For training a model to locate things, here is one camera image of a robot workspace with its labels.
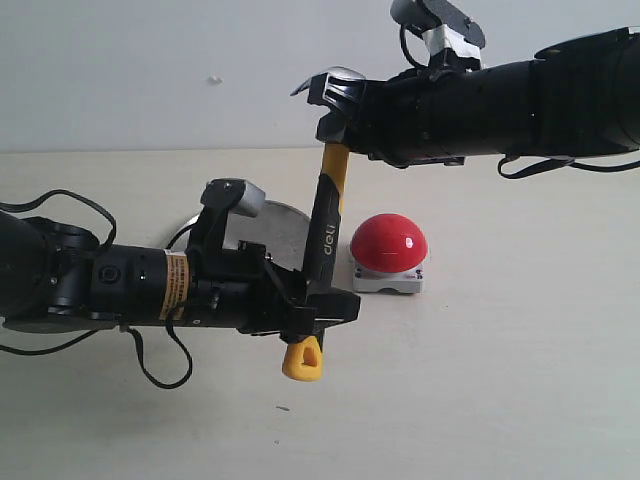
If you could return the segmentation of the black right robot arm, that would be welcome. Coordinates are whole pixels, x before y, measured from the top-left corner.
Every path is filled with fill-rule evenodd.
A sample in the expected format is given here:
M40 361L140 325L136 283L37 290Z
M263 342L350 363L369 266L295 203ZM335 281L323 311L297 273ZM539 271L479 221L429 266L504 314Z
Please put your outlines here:
M628 28L479 70L439 63L371 80L334 68L304 91L327 109L320 141L401 169L498 154L577 160L639 147L639 36Z

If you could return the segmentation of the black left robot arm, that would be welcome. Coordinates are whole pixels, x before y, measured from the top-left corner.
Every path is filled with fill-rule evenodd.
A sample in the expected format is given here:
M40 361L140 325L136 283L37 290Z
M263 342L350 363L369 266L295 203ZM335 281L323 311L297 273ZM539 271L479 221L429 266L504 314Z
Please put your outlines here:
M118 245L74 225L1 207L1 315L25 333L118 326L235 329L294 342L354 321L359 298L315 287L259 243L223 241L230 214L256 216L264 194L242 179L208 183L186 249Z

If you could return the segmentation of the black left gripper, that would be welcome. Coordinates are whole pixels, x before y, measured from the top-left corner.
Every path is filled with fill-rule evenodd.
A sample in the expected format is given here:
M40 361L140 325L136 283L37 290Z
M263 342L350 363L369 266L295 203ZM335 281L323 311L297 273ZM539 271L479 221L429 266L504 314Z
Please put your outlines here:
M201 212L198 218L184 251L201 268L221 247L224 234L207 231L213 222ZM250 335L280 332L279 338L289 345L308 337L322 345L327 325L358 318L358 295L328 289L305 299L302 274L273 261L263 261L251 277L199 277L182 269L169 273L163 250L113 245L94 260L92 315L130 326L230 328Z

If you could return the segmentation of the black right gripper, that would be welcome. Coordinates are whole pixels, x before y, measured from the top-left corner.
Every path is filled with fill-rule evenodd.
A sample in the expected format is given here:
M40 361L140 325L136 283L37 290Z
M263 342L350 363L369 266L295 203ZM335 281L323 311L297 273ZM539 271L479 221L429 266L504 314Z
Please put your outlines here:
M535 144L532 69L531 62L515 62L368 82L324 73L311 79L307 103L334 111L318 121L318 141L348 145L396 168L523 155Z

